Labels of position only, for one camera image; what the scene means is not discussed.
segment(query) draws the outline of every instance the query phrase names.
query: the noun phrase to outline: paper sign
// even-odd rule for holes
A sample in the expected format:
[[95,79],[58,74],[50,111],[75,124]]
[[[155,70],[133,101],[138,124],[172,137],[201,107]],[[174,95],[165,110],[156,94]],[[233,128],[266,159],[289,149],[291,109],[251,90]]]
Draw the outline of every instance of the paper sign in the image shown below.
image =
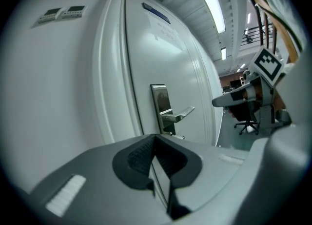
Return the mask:
[[155,37],[161,38],[174,45],[176,48],[182,50],[178,34],[169,26],[169,24],[162,23],[150,15],[148,15],[148,17]]
[[276,83],[283,68],[284,63],[264,46],[260,48],[249,66],[251,72],[260,74],[271,86]]

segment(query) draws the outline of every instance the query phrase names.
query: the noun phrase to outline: wall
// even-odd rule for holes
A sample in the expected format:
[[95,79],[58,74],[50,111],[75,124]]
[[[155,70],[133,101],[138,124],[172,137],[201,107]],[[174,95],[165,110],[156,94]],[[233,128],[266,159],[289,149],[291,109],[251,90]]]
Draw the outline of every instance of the wall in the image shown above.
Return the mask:
[[230,85],[230,81],[238,80],[239,77],[243,76],[243,73],[244,72],[238,72],[238,73],[234,73],[234,74],[220,78],[221,86],[225,87],[225,86]]
[[276,48],[278,48],[279,54],[281,58],[283,59],[284,64],[287,64],[289,54],[288,54],[286,45],[284,41],[282,40],[279,32],[277,32],[277,37],[276,37]]
[[[90,74],[105,3],[23,0],[2,36],[1,158],[10,180],[26,192],[83,151],[103,145]],[[35,25],[46,10],[71,5],[87,5],[86,16]]]
[[[200,42],[195,37],[193,37],[193,40],[195,41],[195,44],[198,47],[198,51],[204,62],[205,69],[206,69],[208,79],[209,79],[209,85],[210,85],[211,92],[212,92],[212,97],[216,98],[216,97],[222,96],[222,88],[221,88],[221,83],[219,80],[219,75],[218,75],[218,72],[215,68],[213,61],[208,56],[208,53],[205,51],[205,49],[200,44]],[[219,107],[219,108],[214,107],[215,145],[217,144],[218,139],[219,139],[222,117],[223,117],[223,107]]]

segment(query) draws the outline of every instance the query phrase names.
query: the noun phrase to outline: fluorescent light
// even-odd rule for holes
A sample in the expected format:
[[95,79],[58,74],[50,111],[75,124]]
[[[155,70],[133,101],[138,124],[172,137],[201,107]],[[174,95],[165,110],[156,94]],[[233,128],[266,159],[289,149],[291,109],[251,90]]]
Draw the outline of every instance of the fluorescent light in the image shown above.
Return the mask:
[[222,60],[226,60],[226,48],[221,49]]
[[221,7],[219,4],[219,0],[205,0],[209,10],[213,16],[214,23],[218,33],[225,31],[224,19],[221,11]]

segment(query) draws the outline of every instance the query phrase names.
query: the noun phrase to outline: wooden beam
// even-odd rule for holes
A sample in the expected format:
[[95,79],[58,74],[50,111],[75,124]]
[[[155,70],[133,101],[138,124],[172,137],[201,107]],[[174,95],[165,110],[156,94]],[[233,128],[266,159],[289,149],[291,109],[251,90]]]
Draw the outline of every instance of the wooden beam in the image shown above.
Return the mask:
[[[257,4],[259,4],[260,6],[262,6],[263,8],[265,8],[266,10],[273,12],[273,10],[270,8],[270,6],[266,0],[254,0],[254,1]],[[293,41],[292,41],[291,37],[289,36],[288,31],[277,19],[275,19],[269,13],[267,13],[267,14],[270,16],[270,20],[271,20],[272,24],[276,27],[276,29],[278,30],[282,40],[285,43],[285,46],[286,46],[288,54],[289,54],[290,62],[292,62],[292,63],[296,62],[296,60],[298,59],[298,54],[297,54],[296,48],[293,44]]]
[[275,54],[276,51],[276,40],[277,40],[277,28],[273,25],[273,45],[272,45],[272,52]]
[[268,15],[264,13],[264,23],[265,23],[265,39],[267,43],[267,49],[269,48],[269,22]]

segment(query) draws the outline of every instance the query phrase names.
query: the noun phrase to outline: door handle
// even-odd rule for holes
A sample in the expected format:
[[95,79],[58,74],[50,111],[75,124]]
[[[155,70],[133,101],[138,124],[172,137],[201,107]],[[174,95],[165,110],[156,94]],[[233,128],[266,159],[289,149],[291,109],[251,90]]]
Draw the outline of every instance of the door handle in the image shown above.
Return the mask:
[[176,135],[175,123],[189,115],[195,107],[188,107],[175,115],[170,106],[167,87],[163,84],[151,85],[154,106],[161,134]]
[[160,115],[163,121],[177,123],[182,119],[184,119],[187,115],[189,115],[194,109],[195,107],[190,106],[177,115],[165,113],[164,114],[160,113]]

